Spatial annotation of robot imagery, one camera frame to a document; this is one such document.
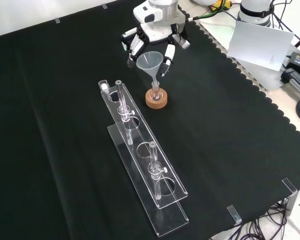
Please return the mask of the black white-plated robot hand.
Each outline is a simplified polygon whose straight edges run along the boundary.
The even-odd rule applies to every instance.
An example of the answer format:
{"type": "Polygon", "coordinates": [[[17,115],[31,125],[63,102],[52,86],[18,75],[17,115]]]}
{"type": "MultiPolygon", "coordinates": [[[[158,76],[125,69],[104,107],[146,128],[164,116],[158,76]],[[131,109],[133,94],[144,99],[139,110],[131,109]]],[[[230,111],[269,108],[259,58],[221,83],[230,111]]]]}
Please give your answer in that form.
{"type": "Polygon", "coordinates": [[[169,72],[175,55],[175,44],[183,49],[190,47],[186,32],[186,16],[178,12],[176,18],[169,21],[140,23],[121,35],[121,43],[128,53],[127,65],[132,68],[137,58],[145,51],[148,45],[167,43],[163,62],[159,68],[159,74],[164,77],[169,72]]]}

